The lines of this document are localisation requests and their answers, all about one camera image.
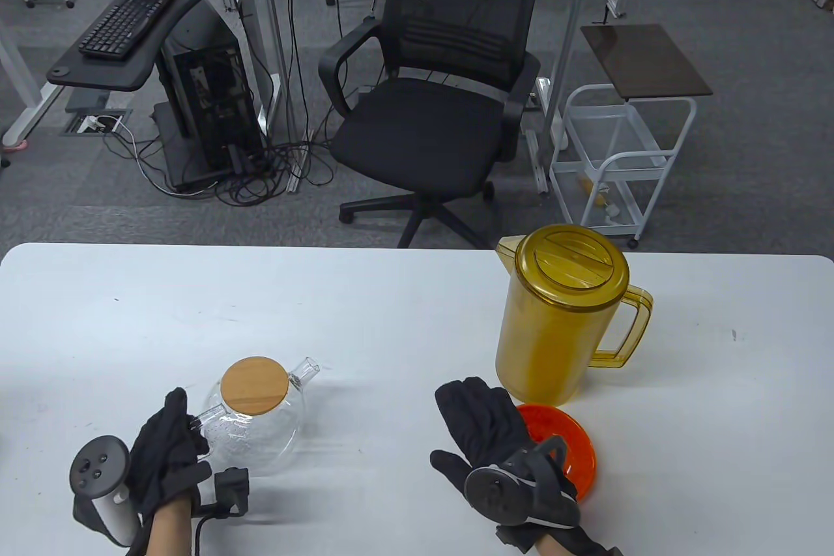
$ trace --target hand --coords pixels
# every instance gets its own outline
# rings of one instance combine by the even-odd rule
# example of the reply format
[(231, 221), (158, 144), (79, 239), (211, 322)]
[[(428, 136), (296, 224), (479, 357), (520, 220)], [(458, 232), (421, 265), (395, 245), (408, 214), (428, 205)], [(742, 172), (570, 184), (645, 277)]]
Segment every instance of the hand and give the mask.
[[(441, 386), (435, 392), (435, 400), (452, 439), (467, 460), (450, 452), (435, 450), (431, 453), (430, 463), (461, 494), (464, 494), (467, 476), (473, 469), (500, 465), (519, 450), (529, 450), (534, 446), (527, 425), (506, 389), (489, 388), (479, 377), (469, 377)], [(576, 488), (561, 471), (561, 461), (552, 461), (551, 465), (562, 493), (575, 500)], [(496, 533), (504, 543), (515, 545), (522, 553), (549, 534), (577, 556), (607, 554), (601, 545), (588, 538), (578, 523), (579, 511), (575, 508), (565, 520), (566, 526), (577, 526), (572, 529), (522, 523), (500, 525)]]
[(177, 387), (139, 431), (130, 450), (125, 484), (142, 515), (142, 529), (128, 556), (145, 553), (154, 515), (162, 506), (185, 496), (190, 510), (199, 508), (197, 485), (211, 475), (211, 467), (207, 461), (198, 463), (197, 455), (208, 454), (209, 444), (199, 428), (191, 428), (194, 418), (187, 410), (188, 396)]

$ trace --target white table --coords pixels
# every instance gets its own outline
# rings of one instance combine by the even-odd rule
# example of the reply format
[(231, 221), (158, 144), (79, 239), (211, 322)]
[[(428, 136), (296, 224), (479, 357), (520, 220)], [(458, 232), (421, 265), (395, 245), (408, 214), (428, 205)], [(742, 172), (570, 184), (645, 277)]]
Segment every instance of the white table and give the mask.
[[(834, 265), (628, 255), (655, 297), (622, 370), (565, 405), (596, 446), (583, 525), (626, 556), (829, 553)], [(206, 556), (518, 554), (429, 466), (433, 392), (496, 383), (492, 252), (27, 244), (0, 265), (3, 553), (118, 553), (72, 520), (68, 467), (131, 443), (182, 385), (200, 410), (239, 357), (319, 359), (294, 464), (253, 480)]]

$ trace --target chair armrest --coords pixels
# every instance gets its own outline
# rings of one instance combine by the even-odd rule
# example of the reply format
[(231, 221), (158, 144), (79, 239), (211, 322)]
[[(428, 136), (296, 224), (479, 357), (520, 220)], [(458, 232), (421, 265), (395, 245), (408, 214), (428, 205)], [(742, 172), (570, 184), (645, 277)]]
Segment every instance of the chair armrest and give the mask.
[(521, 73), (515, 79), (515, 84), (504, 103), (504, 114), (501, 117), (501, 152), (498, 155), (498, 160), (501, 162), (508, 162), (515, 158), (521, 116), (524, 115), (527, 99), (536, 82), (536, 76), (539, 76), (540, 67), (539, 59), (530, 52), (525, 52), (524, 67), (521, 68)]
[(334, 109), (343, 117), (351, 114), (351, 109), (348, 107), (345, 94), (339, 84), (339, 68), (342, 67), (346, 58), (360, 49), (369, 38), (379, 38), (380, 28), (381, 25), (376, 19), (366, 17), (360, 25), (348, 32), (334, 46), (328, 48), (319, 59), (319, 78), (324, 84), (324, 90), (327, 91)]

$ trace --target orange plate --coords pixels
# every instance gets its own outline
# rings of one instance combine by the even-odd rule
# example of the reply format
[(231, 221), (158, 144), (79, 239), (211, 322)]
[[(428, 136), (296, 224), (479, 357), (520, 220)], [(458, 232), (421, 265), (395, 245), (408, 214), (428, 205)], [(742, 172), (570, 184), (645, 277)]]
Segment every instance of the orange plate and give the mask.
[(584, 499), (596, 478), (596, 452), (587, 432), (571, 415), (552, 406), (521, 404), (519, 413), (534, 442), (557, 436), (565, 439), (568, 446), (565, 475), (575, 485), (577, 499)]

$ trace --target floor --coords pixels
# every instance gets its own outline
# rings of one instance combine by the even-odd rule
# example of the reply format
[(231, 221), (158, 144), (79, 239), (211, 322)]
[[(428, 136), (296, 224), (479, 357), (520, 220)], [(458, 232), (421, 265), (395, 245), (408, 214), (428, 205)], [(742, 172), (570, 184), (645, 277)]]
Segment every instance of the floor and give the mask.
[[(108, 1), (77, 0), (73, 10), (63, 5), (27, 10), (20, 0), (0, 0), (0, 14), (12, 25), (30, 67), (42, 76)], [(566, 0), (539, 0), (536, 6), (528, 48), (545, 65), (552, 62), (558, 41), (554, 23), (565, 5)], [(343, 0), (343, 7), (349, 28), (367, 14), (369, 0)], [(310, 117), (318, 124), (327, 105), (315, 67), (338, 36), (336, 11), (324, 0), (297, 0), (296, 14)], [(601, 1), (589, 1), (583, 23), (601, 15)], [(637, 0), (626, 22), (663, 23), (715, 91), (699, 103), (641, 251), (834, 257), (834, 16), (811, 0)], [(571, 84), (604, 79), (584, 42), (577, 47)], [(349, 88), (375, 83), (380, 63), (378, 50), (361, 50), (351, 63)], [(24, 241), (394, 246), (405, 225), (406, 214), (339, 223), (339, 202), (391, 191), (345, 168), (326, 186), (304, 183), (299, 193), (260, 207), (167, 198), (101, 139), (60, 136), (68, 121), (66, 97), (68, 89), (29, 136), (29, 148), (9, 154), (12, 166), (0, 173), (0, 257)], [(161, 100), (153, 79), (135, 94), (114, 94), (111, 106), (132, 108), (128, 126), (137, 139), (152, 139), (148, 115)], [(0, 128), (20, 108), (0, 76)], [(661, 110), (650, 118), (668, 135), (678, 112)], [(540, 123), (535, 115), (525, 121)], [(317, 166), (312, 175), (321, 181), (326, 173)], [(523, 149), (515, 162), (495, 170), (493, 180), (494, 204), (470, 199), (452, 205), (489, 239), (560, 219), (553, 194), (536, 193)], [(413, 245), (466, 247), (431, 222), (421, 226)]]

